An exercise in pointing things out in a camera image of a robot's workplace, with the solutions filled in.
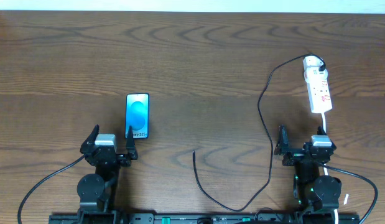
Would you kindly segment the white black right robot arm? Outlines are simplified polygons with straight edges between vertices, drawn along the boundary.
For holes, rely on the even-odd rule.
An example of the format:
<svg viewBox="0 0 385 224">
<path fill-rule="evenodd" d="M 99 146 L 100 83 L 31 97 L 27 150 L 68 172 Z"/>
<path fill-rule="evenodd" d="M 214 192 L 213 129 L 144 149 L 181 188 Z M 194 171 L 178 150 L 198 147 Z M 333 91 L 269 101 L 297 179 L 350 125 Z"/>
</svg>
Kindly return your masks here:
<svg viewBox="0 0 385 224">
<path fill-rule="evenodd" d="M 341 180 L 320 173 L 333 155 L 336 146 L 322 127 L 301 148 L 293 148 L 284 125 L 279 127 L 279 138 L 274 154 L 283 157 L 283 166 L 295 170 L 294 197 L 300 208 L 290 216 L 296 223 L 339 223 Z"/>
</svg>

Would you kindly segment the blue Galaxy smartphone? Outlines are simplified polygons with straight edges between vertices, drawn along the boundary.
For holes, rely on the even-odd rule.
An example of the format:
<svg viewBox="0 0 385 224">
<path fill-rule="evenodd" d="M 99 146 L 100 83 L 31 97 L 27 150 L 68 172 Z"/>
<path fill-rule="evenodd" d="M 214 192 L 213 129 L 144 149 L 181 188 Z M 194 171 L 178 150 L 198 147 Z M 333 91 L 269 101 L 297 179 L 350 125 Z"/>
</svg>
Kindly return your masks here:
<svg viewBox="0 0 385 224">
<path fill-rule="evenodd" d="M 131 93 L 126 96 L 125 138 L 129 128 L 134 139 L 146 139 L 149 136 L 149 94 Z"/>
</svg>

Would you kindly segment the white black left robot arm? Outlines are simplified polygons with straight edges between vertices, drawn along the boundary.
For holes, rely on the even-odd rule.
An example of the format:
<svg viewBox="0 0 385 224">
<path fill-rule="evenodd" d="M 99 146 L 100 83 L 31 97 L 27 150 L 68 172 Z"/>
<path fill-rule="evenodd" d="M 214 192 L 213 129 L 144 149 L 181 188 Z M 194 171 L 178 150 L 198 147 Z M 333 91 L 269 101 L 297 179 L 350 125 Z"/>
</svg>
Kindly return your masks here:
<svg viewBox="0 0 385 224">
<path fill-rule="evenodd" d="M 127 223 L 128 216 L 114 208 L 114 200 L 120 169 L 138 159 L 132 130 L 127 133 L 125 153 L 117 152 L 115 135 L 99 131 L 96 125 L 80 148 L 83 158 L 95 167 L 95 173 L 85 175 L 77 185 L 80 197 L 77 223 Z"/>
</svg>

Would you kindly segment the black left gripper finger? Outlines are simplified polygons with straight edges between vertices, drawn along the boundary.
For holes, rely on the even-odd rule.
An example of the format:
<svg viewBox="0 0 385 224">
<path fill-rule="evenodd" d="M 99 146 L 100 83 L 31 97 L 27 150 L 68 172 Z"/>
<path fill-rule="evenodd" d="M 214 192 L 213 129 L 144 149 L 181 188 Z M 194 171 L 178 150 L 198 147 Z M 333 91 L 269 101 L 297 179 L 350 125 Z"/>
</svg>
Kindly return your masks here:
<svg viewBox="0 0 385 224">
<path fill-rule="evenodd" d="M 133 138 L 133 129 L 132 126 L 128 127 L 127 137 L 126 137 L 126 149 L 128 151 L 128 156 L 130 157 L 130 160 L 137 160 L 138 159 L 138 153 L 136 149 L 136 145 Z"/>
<path fill-rule="evenodd" d="M 83 149 L 88 149 L 89 147 L 92 147 L 95 145 L 95 140 L 97 138 L 97 135 L 99 134 L 99 129 L 100 129 L 99 125 L 96 124 L 92 132 L 90 133 L 90 135 L 82 143 Z"/>
</svg>

